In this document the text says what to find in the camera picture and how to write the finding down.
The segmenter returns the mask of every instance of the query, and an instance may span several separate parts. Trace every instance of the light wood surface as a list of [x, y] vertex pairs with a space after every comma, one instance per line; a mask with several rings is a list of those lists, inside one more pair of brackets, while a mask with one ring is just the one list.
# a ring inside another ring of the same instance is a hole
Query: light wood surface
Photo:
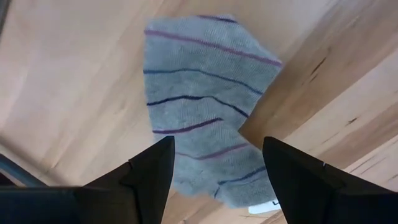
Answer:
[[[52, 185], [85, 184], [152, 144], [143, 29], [229, 13], [284, 62], [241, 129], [398, 190], [395, 0], [13, 0], [0, 40], [0, 152]], [[173, 190], [164, 224], [285, 223]]]

